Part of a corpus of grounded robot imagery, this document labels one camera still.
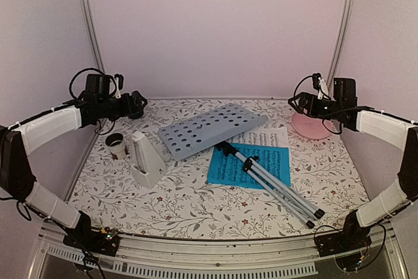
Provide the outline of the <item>light blue music stand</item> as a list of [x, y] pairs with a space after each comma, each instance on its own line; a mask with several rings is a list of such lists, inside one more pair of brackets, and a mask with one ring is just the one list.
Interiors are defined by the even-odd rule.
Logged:
[[[178, 161], [222, 143], [226, 148], [228, 139], [268, 121], [268, 116], [256, 114], [247, 109], [228, 104], [186, 120], [172, 123], [158, 131], [172, 157]], [[297, 192], [277, 180], [260, 165], [249, 175], [256, 180], [273, 198], [297, 217], [307, 228], [315, 227], [315, 220], [325, 212], [317, 208]]]

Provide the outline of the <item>blue sheet music page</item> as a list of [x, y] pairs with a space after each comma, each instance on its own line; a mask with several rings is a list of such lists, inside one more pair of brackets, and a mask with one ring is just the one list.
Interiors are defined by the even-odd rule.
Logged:
[[277, 180], [291, 186], [290, 154], [288, 148], [256, 146], [231, 143], [226, 148], [222, 143], [215, 146], [207, 182], [241, 188], [262, 189], [249, 173], [260, 165]]

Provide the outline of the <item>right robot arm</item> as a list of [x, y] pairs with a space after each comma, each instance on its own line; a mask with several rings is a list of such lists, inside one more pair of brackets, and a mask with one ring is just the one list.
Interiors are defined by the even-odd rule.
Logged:
[[396, 170], [388, 174], [381, 191], [345, 218], [338, 245], [352, 250], [366, 237], [370, 228], [397, 215], [417, 200], [417, 124], [397, 118], [371, 107], [359, 106], [353, 92], [336, 92], [333, 99], [301, 92], [288, 103], [299, 114], [319, 120], [335, 120], [342, 127], [365, 138], [358, 144], [355, 136], [348, 136], [350, 153], [355, 162], [366, 170]]

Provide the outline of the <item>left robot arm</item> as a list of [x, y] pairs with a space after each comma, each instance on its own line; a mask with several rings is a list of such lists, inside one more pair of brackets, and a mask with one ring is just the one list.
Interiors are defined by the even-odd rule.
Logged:
[[137, 91], [120, 97], [72, 100], [28, 122], [1, 127], [1, 189], [10, 198], [72, 231], [72, 239], [83, 249], [93, 248], [97, 235], [91, 230], [89, 216], [39, 184], [28, 157], [44, 144], [68, 132], [95, 125], [99, 120], [116, 122], [123, 117], [140, 118], [147, 104]]

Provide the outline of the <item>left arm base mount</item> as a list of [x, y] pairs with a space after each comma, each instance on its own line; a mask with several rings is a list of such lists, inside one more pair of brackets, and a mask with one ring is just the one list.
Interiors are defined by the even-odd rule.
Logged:
[[105, 227], [92, 229], [88, 223], [79, 223], [74, 229], [65, 228], [63, 243], [66, 246], [115, 257], [120, 245], [117, 229]]

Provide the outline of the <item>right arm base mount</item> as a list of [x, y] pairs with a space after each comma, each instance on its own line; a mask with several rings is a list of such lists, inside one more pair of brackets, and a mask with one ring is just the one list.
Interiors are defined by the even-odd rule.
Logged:
[[360, 228], [354, 233], [337, 231], [325, 235], [314, 235], [313, 240], [320, 257], [342, 254], [371, 245], [370, 228]]

